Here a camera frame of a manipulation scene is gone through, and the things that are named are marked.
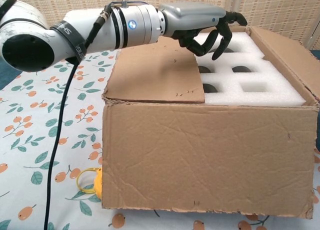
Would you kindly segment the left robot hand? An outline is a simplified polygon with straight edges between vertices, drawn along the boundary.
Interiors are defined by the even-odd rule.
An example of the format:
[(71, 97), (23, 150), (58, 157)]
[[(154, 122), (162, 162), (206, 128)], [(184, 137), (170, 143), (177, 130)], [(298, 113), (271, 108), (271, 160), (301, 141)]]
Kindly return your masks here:
[[(232, 39), (230, 24), (238, 23), (246, 27), (248, 22), (239, 12), (227, 11), (224, 8), (204, 2), (171, 2), (159, 6), (165, 20), (165, 37), (178, 40), (180, 47), (188, 49), (197, 57), (206, 55), (221, 35), (219, 46), (211, 59), (217, 60), (228, 47)], [(208, 28), (215, 27), (204, 43), (195, 40), (198, 34)]]

